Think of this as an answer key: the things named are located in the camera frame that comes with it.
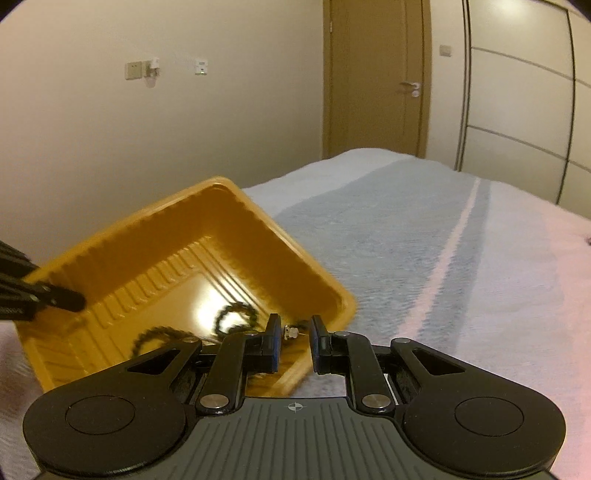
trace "plastic tray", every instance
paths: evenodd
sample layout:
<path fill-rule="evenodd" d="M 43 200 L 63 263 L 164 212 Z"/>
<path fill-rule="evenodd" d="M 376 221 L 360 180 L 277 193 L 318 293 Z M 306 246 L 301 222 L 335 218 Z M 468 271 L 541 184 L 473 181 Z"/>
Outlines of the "plastic tray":
<path fill-rule="evenodd" d="M 329 330 L 342 330 L 356 308 L 340 283 L 223 178 L 139 211 L 25 280 L 87 299 L 80 313 L 46 308 L 33 322 L 17 322 L 44 391 L 129 359 L 137 336 L 154 326 L 213 337 L 214 318 L 232 302 L 253 306 L 260 329 L 276 312 L 284 323 L 320 314 Z M 237 315 L 225 321 L 240 322 Z M 279 373 L 251 378 L 246 393 L 288 396 L 310 369 L 308 338 L 288 340 Z"/>

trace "black rope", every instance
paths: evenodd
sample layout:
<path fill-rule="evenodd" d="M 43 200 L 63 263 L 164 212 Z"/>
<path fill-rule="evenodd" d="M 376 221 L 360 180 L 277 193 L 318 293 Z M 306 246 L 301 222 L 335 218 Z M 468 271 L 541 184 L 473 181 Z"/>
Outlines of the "black rope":
<path fill-rule="evenodd" d="M 227 332 L 224 332 L 222 331 L 220 324 L 226 315 L 232 312 L 241 314 L 247 321 L 247 325 L 234 325 Z M 253 307 L 241 301 L 237 301 L 231 303 L 219 311 L 213 324 L 213 330 L 220 339 L 223 339 L 231 333 L 254 330 L 257 318 L 258 315 Z M 134 341 L 133 348 L 131 349 L 131 358 L 139 356 L 142 347 L 152 340 L 160 340 L 163 344 L 166 344 L 195 336 L 196 335 L 194 333 L 185 332 L 184 330 L 177 330 L 176 328 L 172 327 L 159 326 L 150 328 L 145 332 L 140 333 Z"/>
<path fill-rule="evenodd" d="M 226 315 L 228 315 L 228 313 L 232 313 L 232 312 L 240 313 L 242 315 L 242 317 L 245 317 L 245 320 L 247 321 L 248 324 L 247 325 L 234 325 L 234 326 L 230 327 L 230 329 L 227 332 L 223 332 L 220 324 L 222 323 L 222 320 L 226 317 Z M 256 310 L 253 307 L 251 307 L 247 303 L 243 303 L 241 301 L 236 301 L 234 303 L 231 303 L 227 307 L 224 307 L 222 310 L 219 311 L 219 313 L 216 315 L 216 319 L 213 323 L 213 331 L 218 337 L 224 338 L 225 336 L 230 335 L 231 333 L 246 332 L 249 330 L 255 330 L 257 318 L 258 318 L 258 315 L 256 313 Z"/>
<path fill-rule="evenodd" d="M 140 333 L 134 342 L 134 347 L 131 349 L 131 358 L 139 356 L 142 347 L 152 341 L 161 340 L 162 343 L 170 343 L 183 338 L 195 337 L 191 332 L 185 332 L 183 330 L 177 330 L 172 327 L 153 327 Z"/>

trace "wooden door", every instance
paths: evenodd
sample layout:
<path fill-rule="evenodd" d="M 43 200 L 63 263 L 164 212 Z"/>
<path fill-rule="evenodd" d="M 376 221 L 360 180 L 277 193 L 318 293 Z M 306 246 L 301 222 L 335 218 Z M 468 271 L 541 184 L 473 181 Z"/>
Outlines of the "wooden door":
<path fill-rule="evenodd" d="M 426 0 L 325 1 L 324 156 L 362 147 L 424 156 Z"/>

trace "wall socket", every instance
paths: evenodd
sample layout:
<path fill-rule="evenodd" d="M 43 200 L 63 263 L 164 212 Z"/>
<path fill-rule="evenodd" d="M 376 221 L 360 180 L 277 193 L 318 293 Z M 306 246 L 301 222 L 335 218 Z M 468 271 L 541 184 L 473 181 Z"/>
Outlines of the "wall socket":
<path fill-rule="evenodd" d="M 442 57 L 451 57 L 452 56 L 452 46 L 451 45 L 439 45 L 439 55 Z"/>
<path fill-rule="evenodd" d="M 207 75 L 206 59 L 195 59 L 195 75 Z"/>
<path fill-rule="evenodd" d="M 125 64 L 125 80 L 138 80 L 144 76 L 144 62 L 132 61 Z"/>

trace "bed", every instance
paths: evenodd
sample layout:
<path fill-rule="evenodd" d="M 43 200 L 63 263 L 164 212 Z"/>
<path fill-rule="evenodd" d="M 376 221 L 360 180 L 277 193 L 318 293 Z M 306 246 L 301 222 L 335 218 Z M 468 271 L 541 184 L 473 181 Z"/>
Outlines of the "bed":
<path fill-rule="evenodd" d="M 359 149 L 245 190 L 358 300 L 349 330 L 411 337 L 552 399 L 567 421 L 553 472 L 591 478 L 591 221 L 432 161 Z M 20 433 L 40 394 L 0 324 L 0 465 L 36 473 Z M 344 394 L 310 375 L 295 397 Z"/>

